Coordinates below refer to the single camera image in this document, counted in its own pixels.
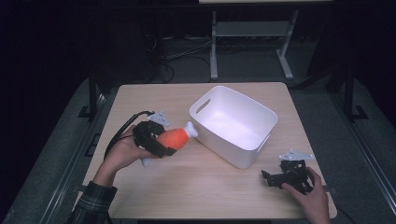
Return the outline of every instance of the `hand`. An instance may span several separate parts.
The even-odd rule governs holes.
[[[132,136],[134,127],[132,125],[125,131],[120,136],[120,140],[110,149],[93,179],[95,184],[111,188],[118,170],[129,166],[138,159],[154,157],[147,150],[136,146]]]
[[[297,189],[287,183],[282,184],[282,188],[290,193],[304,209],[306,218],[312,224],[330,224],[329,199],[324,191],[320,176],[310,167],[307,167],[309,178],[314,189],[307,195],[303,195]]]

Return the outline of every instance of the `orange object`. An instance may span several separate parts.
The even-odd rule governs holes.
[[[191,122],[188,122],[186,127],[179,129],[172,129],[164,132],[158,136],[159,141],[165,147],[171,147],[179,150],[189,141],[189,138],[196,137],[198,132],[192,127]]]

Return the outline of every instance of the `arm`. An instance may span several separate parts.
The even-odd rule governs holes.
[[[117,192],[113,187],[117,171],[138,159],[152,157],[151,153],[134,143],[133,127],[123,133],[120,140],[108,152],[66,223],[105,223],[108,208]]]
[[[290,193],[304,209],[306,218],[312,224],[330,224],[329,200],[321,183],[320,176],[310,167],[307,167],[314,189],[307,195],[303,195],[289,184],[282,184],[282,188]]]

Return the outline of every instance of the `dark background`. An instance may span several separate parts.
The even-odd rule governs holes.
[[[95,4],[96,1],[0,1],[1,220],[83,80],[95,74],[101,90],[107,91],[121,83],[145,83],[154,78],[153,67],[162,49],[148,53],[149,43],[142,31],[178,38],[186,33],[210,34],[210,27],[206,26],[211,21],[210,11],[168,11],[160,14],[161,21],[156,21],[157,13],[98,15],[84,9]],[[394,126],[395,11],[391,0],[337,2],[308,74],[314,76],[337,62],[345,63]],[[191,13],[198,13],[201,19],[196,20]],[[309,10],[302,11],[293,38],[316,39],[318,32],[313,30],[322,21],[318,21],[318,27],[304,27],[304,20],[315,18],[317,15]]]

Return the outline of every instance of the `white plastic bin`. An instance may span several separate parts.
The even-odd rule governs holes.
[[[277,123],[274,111],[224,86],[207,92],[190,115],[197,140],[240,169],[254,162]]]

